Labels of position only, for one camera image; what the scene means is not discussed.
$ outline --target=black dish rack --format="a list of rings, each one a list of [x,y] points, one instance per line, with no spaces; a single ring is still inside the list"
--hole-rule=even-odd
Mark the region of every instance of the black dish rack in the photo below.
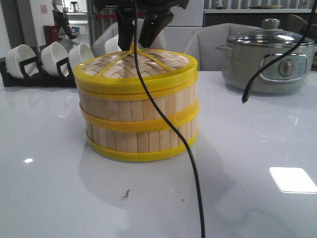
[[[33,75],[28,75],[25,71],[25,66],[30,63],[36,63],[38,68],[38,73]],[[68,75],[65,76],[61,72],[61,66],[66,64],[68,69]],[[72,87],[75,88],[75,78],[70,67],[70,63],[68,57],[58,61],[56,63],[57,71],[59,77],[50,76],[45,70],[42,68],[42,62],[39,60],[37,56],[32,58],[23,60],[19,63],[21,73],[23,78],[15,78],[13,77],[6,69],[5,66],[5,58],[0,59],[0,72],[2,75],[3,85],[4,87],[11,86],[21,86],[21,87]]]

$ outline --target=person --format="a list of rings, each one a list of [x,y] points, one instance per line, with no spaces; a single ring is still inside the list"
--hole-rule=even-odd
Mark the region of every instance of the person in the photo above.
[[[70,27],[67,25],[66,18],[64,17],[62,0],[53,0],[52,5],[54,22],[57,25],[57,32],[59,31],[60,27],[62,27],[66,35],[71,40],[75,39],[77,36],[71,33]]]

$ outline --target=cable end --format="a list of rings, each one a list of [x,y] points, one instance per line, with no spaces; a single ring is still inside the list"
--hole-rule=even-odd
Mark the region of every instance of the cable end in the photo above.
[[[243,96],[242,96],[242,104],[246,103],[249,99],[249,96],[251,94],[252,90],[252,83],[248,83],[246,89],[244,90]]]

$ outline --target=leg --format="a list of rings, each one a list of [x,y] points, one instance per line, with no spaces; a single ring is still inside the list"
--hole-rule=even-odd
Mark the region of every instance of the leg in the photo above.
[[[59,23],[59,19],[58,19],[58,14],[57,12],[53,11],[53,18],[54,18],[54,24],[57,28],[57,33],[59,33],[60,30],[60,23]]]
[[[66,21],[65,21],[65,18],[63,16],[63,13],[62,12],[57,12],[58,14],[58,22],[59,22],[59,25],[64,29],[66,35],[70,38],[70,39],[75,39],[77,36],[73,36],[71,34],[71,31],[70,31],[70,28],[69,26],[67,25]]]

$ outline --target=chair back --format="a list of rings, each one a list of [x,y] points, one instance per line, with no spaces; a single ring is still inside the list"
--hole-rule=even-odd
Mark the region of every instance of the chair back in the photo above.
[[[224,54],[216,50],[215,46],[225,44],[228,36],[253,29],[259,29],[259,27],[234,23],[204,27],[192,33],[183,53],[198,60],[200,71],[221,71]]]

